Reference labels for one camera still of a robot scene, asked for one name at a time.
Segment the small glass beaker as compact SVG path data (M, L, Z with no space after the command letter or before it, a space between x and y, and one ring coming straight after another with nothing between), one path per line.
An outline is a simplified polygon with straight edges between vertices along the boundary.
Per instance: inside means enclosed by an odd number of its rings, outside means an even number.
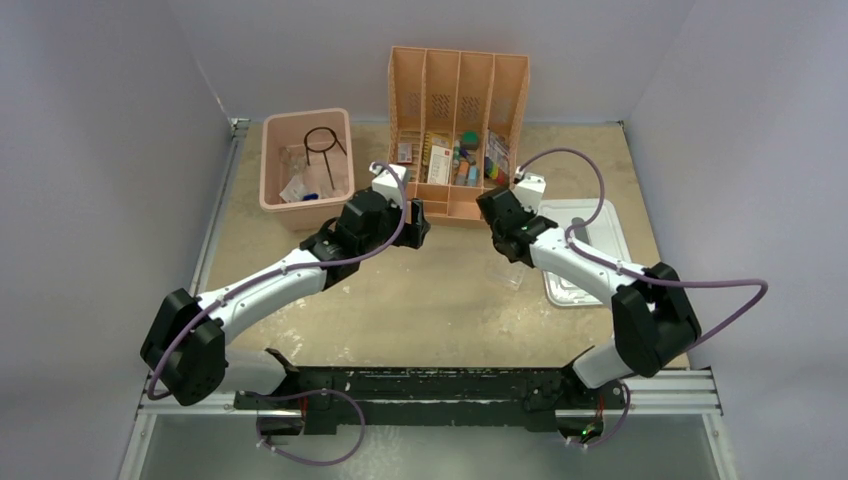
M281 169L289 176L301 174L309 164L305 149L300 147L281 147L278 150Z

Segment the clear test tube rack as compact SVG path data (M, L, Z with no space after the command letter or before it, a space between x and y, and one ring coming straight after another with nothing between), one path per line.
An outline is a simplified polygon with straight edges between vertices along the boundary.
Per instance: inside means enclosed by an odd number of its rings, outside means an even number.
M510 291L520 289L528 268L522 263L491 262L486 267L489 281Z

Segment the white plastic packet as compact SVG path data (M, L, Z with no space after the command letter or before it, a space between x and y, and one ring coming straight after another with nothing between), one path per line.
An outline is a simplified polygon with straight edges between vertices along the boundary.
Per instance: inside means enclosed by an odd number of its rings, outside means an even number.
M279 193L284 203L298 203L306 194L314 193L305 183L304 176L297 174L291 177L286 186Z

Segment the pink plastic bin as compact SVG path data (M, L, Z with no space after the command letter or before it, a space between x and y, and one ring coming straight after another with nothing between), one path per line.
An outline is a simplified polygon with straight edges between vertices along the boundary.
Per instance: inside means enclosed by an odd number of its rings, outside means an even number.
M279 193L292 176L287 175L279 161L281 147L303 147L307 131L326 126L336 131L347 150L343 154L337 147L329 152L329 162L336 189L327 178L323 156L311 155L311 165L301 173L305 183L320 199L298 203L284 203ZM327 133L317 132L310 138L313 147L331 142ZM355 190L349 114L342 108L330 108L269 116L262 126L260 161L259 205L290 231L310 230L325 220L340 214L343 205Z

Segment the white paper box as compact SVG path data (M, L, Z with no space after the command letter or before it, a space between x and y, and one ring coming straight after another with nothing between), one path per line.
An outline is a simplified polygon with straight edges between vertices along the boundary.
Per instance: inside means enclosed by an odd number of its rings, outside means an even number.
M428 157L427 182L434 185L450 183L453 151L451 148L434 145Z

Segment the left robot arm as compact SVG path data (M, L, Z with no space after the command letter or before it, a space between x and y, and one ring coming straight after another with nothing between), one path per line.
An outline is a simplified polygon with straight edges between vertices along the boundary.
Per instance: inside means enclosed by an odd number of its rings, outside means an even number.
M330 289L390 246L420 248L429 229L422 200L401 206L367 188L276 263L198 296L183 288L169 293L140 348L152 372L147 397L173 397L183 406L205 399L225 378L227 346L246 329Z

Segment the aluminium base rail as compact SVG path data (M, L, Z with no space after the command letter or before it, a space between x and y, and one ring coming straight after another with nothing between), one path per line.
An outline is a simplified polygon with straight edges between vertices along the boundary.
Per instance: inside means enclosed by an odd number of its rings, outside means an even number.
M570 394L555 368L303 367L307 405L144 401L123 479L734 479L707 370Z

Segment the pink file organizer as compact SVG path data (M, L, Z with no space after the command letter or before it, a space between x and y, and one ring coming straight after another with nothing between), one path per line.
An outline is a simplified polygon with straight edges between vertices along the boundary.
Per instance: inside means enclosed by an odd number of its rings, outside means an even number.
M509 148L510 180L530 83L526 55L395 46L388 63L389 159L407 167L409 196L423 201L427 218L451 227L482 228L479 195L497 187L484 177L489 130ZM460 136L480 136L475 151L460 147ZM450 183L427 182L430 148L453 151ZM479 169L477 187L469 187L469 167Z

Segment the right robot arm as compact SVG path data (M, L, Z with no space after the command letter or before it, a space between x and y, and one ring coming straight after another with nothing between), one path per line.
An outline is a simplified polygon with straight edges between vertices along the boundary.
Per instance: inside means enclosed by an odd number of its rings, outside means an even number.
M495 249L510 262L556 275L612 313L613 336L577 357L561 381L564 399L584 407L601 386L637 374L652 377L700 339L702 329L676 271L621 262L573 237L573 227L521 205L505 187L476 200Z

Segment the blue eraser block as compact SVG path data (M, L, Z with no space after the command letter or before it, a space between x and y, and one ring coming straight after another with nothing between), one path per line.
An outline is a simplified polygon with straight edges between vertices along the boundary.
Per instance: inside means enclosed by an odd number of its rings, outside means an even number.
M477 187L479 183L479 169L476 165L469 167L466 185L469 187Z

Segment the marker pen pack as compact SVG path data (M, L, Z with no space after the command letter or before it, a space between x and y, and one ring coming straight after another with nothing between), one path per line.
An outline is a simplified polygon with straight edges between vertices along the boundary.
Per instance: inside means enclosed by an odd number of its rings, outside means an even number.
M486 138L484 177L498 186L510 184L509 148L504 139L489 130Z

